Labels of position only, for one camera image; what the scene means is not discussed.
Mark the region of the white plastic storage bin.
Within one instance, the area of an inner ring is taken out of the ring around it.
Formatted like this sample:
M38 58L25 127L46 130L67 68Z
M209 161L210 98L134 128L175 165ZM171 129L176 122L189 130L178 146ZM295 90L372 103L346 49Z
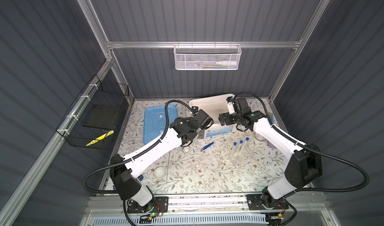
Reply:
M213 120L213 125L207 130L201 130L198 139L215 137L223 134L229 134L233 131L235 125L221 126L219 114L228 113L227 98L234 97L234 94L224 94L206 98L193 99L189 101L189 106L198 107L199 110L205 111Z

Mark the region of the blue capped test tube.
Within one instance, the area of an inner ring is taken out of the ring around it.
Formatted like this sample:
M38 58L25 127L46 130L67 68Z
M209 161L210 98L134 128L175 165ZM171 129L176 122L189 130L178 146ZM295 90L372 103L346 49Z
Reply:
M235 157L237 155L237 151L238 151L238 143L234 142L233 149L232 149L232 152L231 152L231 159L232 160L235 159Z
M238 154L242 151L242 148L243 148L243 146L244 146L244 141L243 140L240 140L240 142L239 142L239 146L238 146Z

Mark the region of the blue plastic tweezers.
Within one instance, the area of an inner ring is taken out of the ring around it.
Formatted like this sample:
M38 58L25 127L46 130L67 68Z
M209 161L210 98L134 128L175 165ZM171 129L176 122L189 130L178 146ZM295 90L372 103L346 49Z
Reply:
M214 144L214 142L209 143L208 145L204 146L204 147L201 149L201 152L203 152L204 150L208 149L208 148L211 147L213 144Z

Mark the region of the clear test tube rack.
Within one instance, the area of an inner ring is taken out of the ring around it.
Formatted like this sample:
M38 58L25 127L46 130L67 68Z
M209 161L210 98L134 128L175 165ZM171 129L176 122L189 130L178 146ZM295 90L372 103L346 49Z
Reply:
M230 162L232 163L233 166L237 166L237 165L239 165L243 161L247 161L247 160L251 160L251 159L255 158L254 153L249 148L250 138L246 137L246 138L240 139L240 140L244 141L244 146L242 148L242 151L239 154L237 152L237 155L236 155L234 160L231 159L231 152L232 152L233 148L230 150L230 152L228 154L228 158L229 158L229 160L230 160Z

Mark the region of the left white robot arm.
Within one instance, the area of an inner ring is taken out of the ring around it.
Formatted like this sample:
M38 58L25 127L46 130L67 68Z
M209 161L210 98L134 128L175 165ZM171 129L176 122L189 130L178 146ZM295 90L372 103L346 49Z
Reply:
M155 204L155 197L151 190L140 183L139 176L145 169L169 151L188 146L200 131L209 128L214 120L203 110L197 111L191 117L176 118L168 123L163 134L150 143L125 156L115 155L112 163L127 161L121 166L110 169L115 192L123 201L134 201L146 212Z

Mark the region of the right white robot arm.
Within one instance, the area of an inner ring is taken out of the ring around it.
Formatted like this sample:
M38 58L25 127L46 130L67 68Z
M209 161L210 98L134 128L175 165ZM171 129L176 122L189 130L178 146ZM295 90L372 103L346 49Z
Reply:
M261 201L266 209L272 209L280 200L317 179L323 174L322 160L317 146L310 146L293 138L281 130L271 120L268 110L265 113L252 111L246 98L227 97L228 112L219 114L222 126L243 126L244 131L253 131L277 148L289 161L284 174L262 191Z

